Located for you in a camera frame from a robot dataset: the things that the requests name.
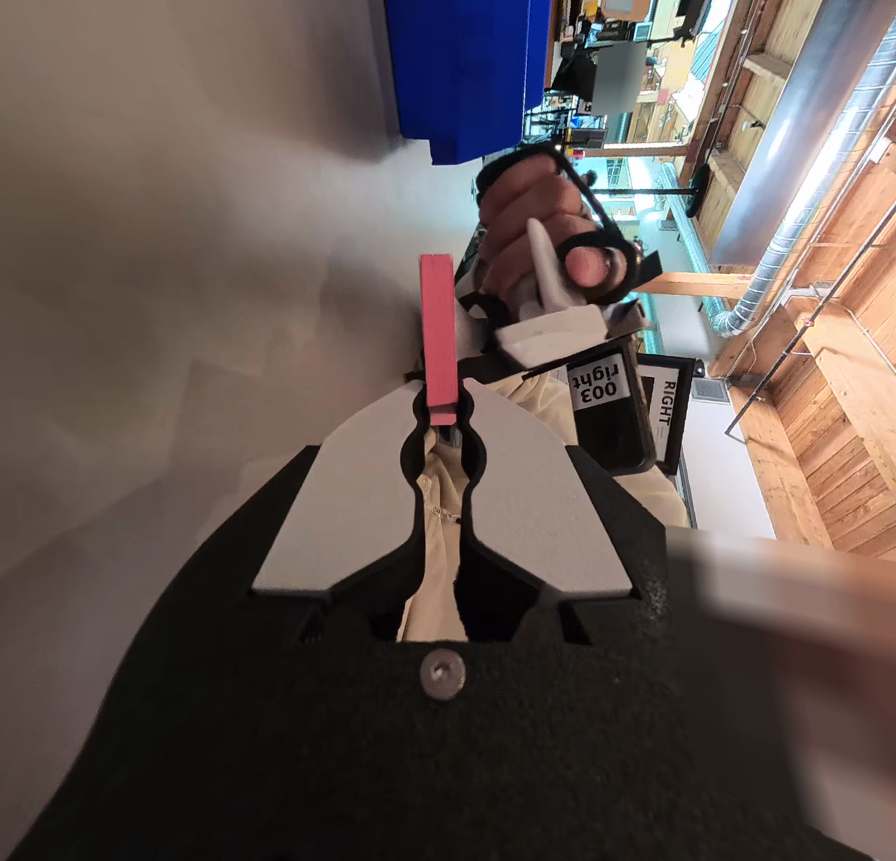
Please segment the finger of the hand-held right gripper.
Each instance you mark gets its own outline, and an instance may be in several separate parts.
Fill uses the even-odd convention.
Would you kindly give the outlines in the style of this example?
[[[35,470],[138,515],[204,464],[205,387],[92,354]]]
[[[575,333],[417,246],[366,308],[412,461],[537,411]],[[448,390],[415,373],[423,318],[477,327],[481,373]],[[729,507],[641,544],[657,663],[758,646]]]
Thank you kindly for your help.
[[[493,295],[464,295],[455,299],[455,350],[458,359],[488,355],[495,348],[495,328],[488,317],[500,301]]]

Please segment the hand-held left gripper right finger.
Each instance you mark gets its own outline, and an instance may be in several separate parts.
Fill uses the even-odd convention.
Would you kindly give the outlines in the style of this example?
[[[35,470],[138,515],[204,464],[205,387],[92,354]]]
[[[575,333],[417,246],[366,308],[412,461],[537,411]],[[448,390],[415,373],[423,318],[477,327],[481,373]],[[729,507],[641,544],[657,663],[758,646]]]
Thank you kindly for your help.
[[[562,600],[628,596],[632,581],[566,443],[504,396],[474,379],[463,384],[485,449],[470,500],[476,540]]]

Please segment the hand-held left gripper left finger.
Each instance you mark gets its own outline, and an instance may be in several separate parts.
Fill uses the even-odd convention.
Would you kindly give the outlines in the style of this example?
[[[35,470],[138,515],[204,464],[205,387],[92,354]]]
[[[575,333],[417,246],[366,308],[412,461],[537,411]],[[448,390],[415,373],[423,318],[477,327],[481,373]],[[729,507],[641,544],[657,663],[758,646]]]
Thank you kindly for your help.
[[[256,575],[263,594],[323,595],[410,538],[415,495],[400,451],[419,425],[411,381],[327,436]]]

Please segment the pink plastic block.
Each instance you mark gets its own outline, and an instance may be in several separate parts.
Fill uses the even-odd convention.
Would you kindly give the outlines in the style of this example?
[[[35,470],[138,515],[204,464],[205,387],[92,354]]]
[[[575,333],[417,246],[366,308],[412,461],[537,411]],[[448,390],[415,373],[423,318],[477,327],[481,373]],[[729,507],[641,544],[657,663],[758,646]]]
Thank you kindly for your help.
[[[432,428],[457,422],[460,396],[454,261],[448,254],[420,256],[420,300],[427,409]]]

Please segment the blue plastic storage bin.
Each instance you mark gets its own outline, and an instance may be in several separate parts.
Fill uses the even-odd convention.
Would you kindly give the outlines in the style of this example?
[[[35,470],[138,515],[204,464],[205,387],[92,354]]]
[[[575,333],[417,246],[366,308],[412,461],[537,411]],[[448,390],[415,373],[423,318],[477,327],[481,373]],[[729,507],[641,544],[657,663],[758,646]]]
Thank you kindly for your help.
[[[545,87],[552,0],[384,0],[403,138],[453,166],[515,147]]]

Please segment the grey desk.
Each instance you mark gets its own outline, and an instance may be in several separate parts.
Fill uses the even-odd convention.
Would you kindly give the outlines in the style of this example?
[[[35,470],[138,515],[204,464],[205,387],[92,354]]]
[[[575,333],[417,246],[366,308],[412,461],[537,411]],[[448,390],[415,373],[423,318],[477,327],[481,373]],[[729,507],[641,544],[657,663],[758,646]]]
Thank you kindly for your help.
[[[476,163],[383,0],[2,2],[2,859],[196,548],[397,386]]]

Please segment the person's right hand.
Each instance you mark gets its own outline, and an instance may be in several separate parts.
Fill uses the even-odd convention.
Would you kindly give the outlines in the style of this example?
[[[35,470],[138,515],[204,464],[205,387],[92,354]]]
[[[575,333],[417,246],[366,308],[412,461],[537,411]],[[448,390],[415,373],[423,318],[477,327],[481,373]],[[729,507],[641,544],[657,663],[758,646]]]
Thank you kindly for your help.
[[[527,225],[539,221],[554,247],[597,231],[579,189],[549,155],[530,155],[500,175],[484,194],[479,220],[486,233],[479,246],[474,282],[484,295],[519,308],[517,289],[534,274]]]

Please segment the framed marker poster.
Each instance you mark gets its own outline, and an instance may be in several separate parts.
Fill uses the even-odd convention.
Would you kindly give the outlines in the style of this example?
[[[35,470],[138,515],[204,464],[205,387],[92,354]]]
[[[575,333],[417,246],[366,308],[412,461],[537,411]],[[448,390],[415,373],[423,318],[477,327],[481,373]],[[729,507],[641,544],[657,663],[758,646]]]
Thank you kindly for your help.
[[[650,353],[637,353],[636,360],[647,401],[656,466],[674,479],[678,476],[693,378],[704,374],[704,363],[700,359]]]

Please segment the person's cream sweater torso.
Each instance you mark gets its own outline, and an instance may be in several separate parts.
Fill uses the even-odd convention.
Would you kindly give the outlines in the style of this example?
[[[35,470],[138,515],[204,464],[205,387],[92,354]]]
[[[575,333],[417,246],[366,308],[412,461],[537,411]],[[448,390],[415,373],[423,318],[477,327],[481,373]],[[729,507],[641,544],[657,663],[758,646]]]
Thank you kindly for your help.
[[[532,414],[566,444],[577,444],[570,391],[553,374],[527,379],[515,375],[489,388]],[[467,633],[454,598],[454,584],[460,567],[462,495],[469,479],[462,469],[460,448],[433,429],[425,435],[424,452],[424,468],[418,478],[426,513],[424,577],[406,602],[396,640],[465,642]],[[619,476],[616,482],[662,524],[690,526],[677,486],[657,466]]]

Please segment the black round disc stand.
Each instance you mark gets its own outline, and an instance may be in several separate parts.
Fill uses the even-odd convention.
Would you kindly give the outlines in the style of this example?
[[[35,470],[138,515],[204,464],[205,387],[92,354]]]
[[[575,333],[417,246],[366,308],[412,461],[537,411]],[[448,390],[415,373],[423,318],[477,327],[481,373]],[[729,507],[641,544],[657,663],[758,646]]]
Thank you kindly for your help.
[[[623,185],[619,181],[609,186],[596,186],[595,194],[607,197],[635,197],[639,195],[663,196],[665,198],[682,197],[685,199],[685,216],[696,217],[700,212],[703,200],[711,180],[712,169],[709,162],[697,166],[687,185],[679,184],[680,173],[671,161],[664,162],[653,173],[650,185]]]

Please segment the large metal duct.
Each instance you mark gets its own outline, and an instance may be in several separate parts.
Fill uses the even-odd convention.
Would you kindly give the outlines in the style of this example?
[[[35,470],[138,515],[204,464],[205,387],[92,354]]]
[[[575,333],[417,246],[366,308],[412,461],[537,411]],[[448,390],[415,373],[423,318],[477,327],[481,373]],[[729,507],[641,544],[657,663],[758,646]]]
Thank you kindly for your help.
[[[712,266],[756,264],[894,18],[895,0],[822,0],[741,188]]]

